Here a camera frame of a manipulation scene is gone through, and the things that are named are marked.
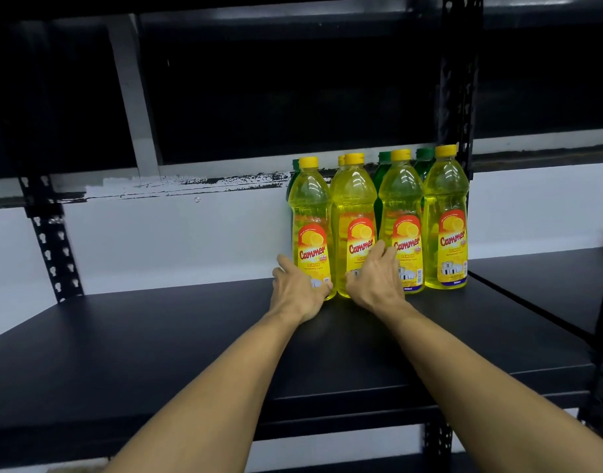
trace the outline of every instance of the yellow liquid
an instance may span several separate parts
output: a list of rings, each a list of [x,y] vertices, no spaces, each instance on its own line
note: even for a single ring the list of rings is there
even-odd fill
[[[345,165],[338,178],[332,181],[332,198],[335,213],[334,232],[337,233],[337,270],[336,287],[340,295],[349,297],[345,290],[345,271],[347,269],[347,230],[350,223],[360,217],[367,217],[373,224],[373,238],[376,237],[374,201],[376,188],[369,174],[360,165]]]
[[[385,174],[378,195],[383,202],[382,221],[380,222],[379,238],[386,246],[392,245],[393,225],[403,215],[415,215],[422,222],[422,196],[424,189],[416,170],[408,161],[392,163]],[[424,236],[420,232],[423,248]],[[416,291],[406,291],[405,294],[417,294]]]
[[[299,230],[311,222],[319,224],[327,238],[328,260],[330,262],[330,278],[336,285],[336,254],[332,236],[332,198],[328,184],[316,169],[302,169],[290,190],[288,204],[292,209],[292,259],[299,264]],[[326,300],[337,293],[332,288]]]
[[[460,289],[467,283],[445,286],[438,279],[439,218],[452,209],[466,212],[470,183],[454,157],[437,158],[424,181],[424,285]]]

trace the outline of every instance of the black shelf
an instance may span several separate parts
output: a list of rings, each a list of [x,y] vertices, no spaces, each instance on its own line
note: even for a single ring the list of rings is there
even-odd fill
[[[271,280],[73,298],[0,335],[0,467],[115,454],[268,308]],[[588,346],[470,279],[410,298],[561,407],[581,406]],[[377,319],[327,302],[275,372],[255,439],[415,424],[439,410]]]
[[[469,270],[593,343],[603,296],[603,247],[475,259]]]

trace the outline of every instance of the left hand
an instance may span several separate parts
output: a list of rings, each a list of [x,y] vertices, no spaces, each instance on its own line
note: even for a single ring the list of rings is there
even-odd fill
[[[273,295],[267,315],[280,313],[291,316],[297,325],[313,318],[332,290],[332,282],[313,288],[310,277],[304,274],[284,254],[277,256],[280,267],[273,269]]]

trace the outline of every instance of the finger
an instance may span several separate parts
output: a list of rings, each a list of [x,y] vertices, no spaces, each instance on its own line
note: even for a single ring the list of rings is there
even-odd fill
[[[293,262],[284,254],[277,256],[277,263],[285,272],[290,272],[297,269],[295,264],[293,264]]]
[[[284,275],[284,271],[282,269],[280,269],[279,267],[276,267],[275,269],[273,269],[273,277],[276,279],[281,278]]]
[[[332,282],[327,281],[316,288],[317,292],[321,295],[321,299],[325,299],[330,292],[332,292]]]
[[[396,260],[395,256],[398,255],[398,250],[394,247],[394,246],[389,246],[386,248],[386,250],[384,251],[384,254],[382,256],[382,260],[384,260],[385,262],[389,263],[393,263],[394,260]]]
[[[383,252],[384,252],[384,241],[378,241],[378,242],[376,242],[376,245],[374,247],[369,249],[369,254],[367,254],[367,259],[378,260],[382,257]]]

